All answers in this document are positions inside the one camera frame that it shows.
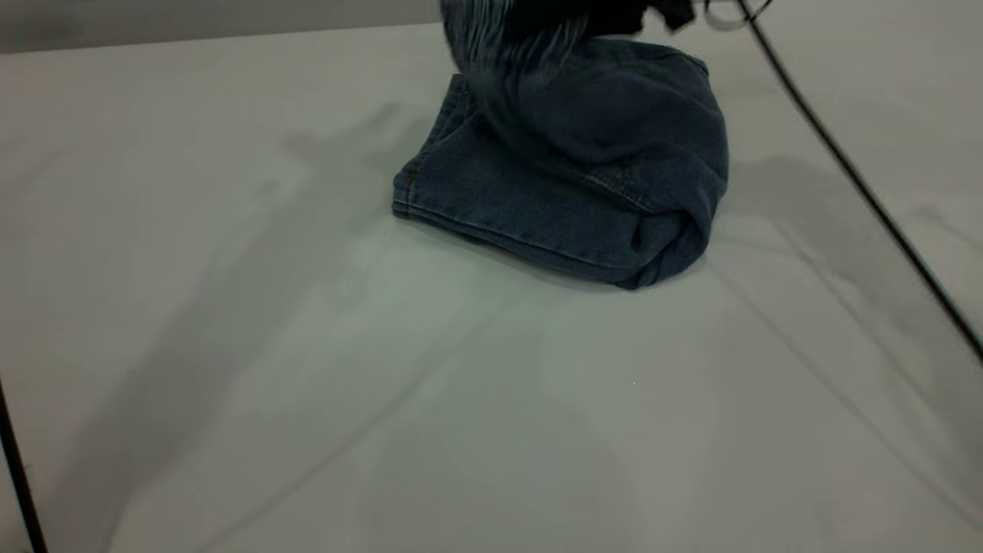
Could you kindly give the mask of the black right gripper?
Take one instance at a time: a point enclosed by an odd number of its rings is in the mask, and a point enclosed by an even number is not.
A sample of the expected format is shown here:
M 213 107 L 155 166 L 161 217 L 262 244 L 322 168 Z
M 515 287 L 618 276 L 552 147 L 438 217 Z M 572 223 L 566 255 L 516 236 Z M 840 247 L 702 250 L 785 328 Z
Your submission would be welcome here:
M 644 17 L 654 11 L 670 32 L 695 21 L 692 1 L 590 1 L 587 35 L 636 35 L 644 28 Z

